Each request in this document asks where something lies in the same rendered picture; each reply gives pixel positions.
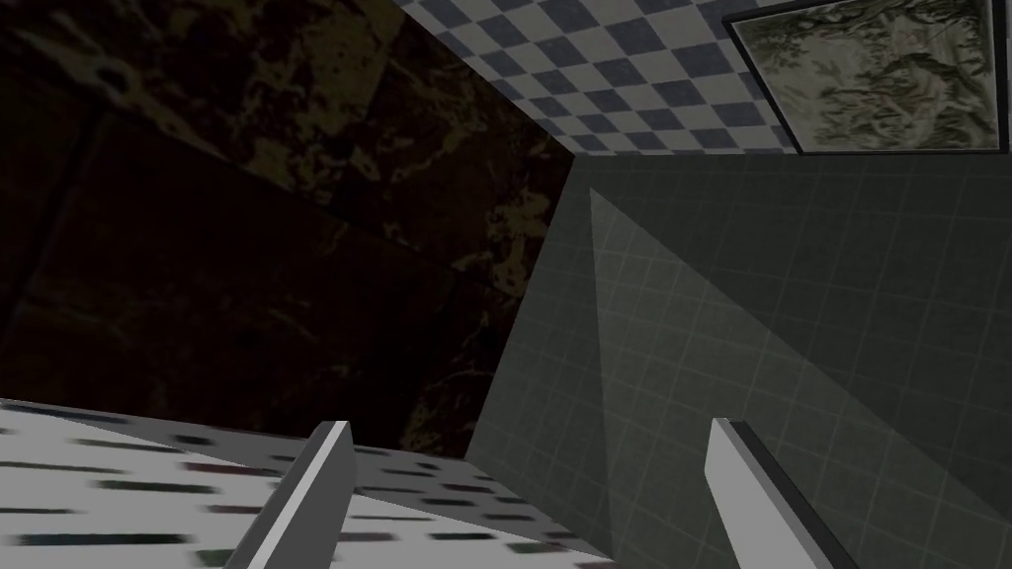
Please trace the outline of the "framed green landscape picture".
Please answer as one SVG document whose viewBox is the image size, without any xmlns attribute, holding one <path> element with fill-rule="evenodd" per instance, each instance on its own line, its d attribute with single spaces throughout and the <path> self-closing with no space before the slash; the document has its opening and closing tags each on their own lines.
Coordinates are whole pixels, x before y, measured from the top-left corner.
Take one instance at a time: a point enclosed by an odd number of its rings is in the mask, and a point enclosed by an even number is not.
<svg viewBox="0 0 1012 569">
<path fill-rule="evenodd" d="M 800 155 L 1005 154 L 1008 0 L 789 0 L 722 24 Z"/>
</svg>

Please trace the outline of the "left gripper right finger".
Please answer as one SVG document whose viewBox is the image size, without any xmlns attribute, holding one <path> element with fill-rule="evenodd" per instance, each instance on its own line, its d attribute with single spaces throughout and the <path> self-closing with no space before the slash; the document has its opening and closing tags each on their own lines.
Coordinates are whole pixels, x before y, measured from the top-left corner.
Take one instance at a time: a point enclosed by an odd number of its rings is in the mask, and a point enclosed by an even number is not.
<svg viewBox="0 0 1012 569">
<path fill-rule="evenodd" d="M 746 422 L 712 420 L 704 472 L 740 569 L 859 569 Z"/>
</svg>

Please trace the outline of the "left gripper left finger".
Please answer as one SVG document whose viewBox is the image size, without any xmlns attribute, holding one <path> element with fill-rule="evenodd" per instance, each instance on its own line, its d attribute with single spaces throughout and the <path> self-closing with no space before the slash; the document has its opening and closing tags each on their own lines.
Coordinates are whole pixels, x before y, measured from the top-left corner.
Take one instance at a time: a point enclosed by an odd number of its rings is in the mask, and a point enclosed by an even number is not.
<svg viewBox="0 0 1012 569">
<path fill-rule="evenodd" d="M 349 424 L 321 423 L 224 569 L 329 569 L 355 487 Z"/>
</svg>

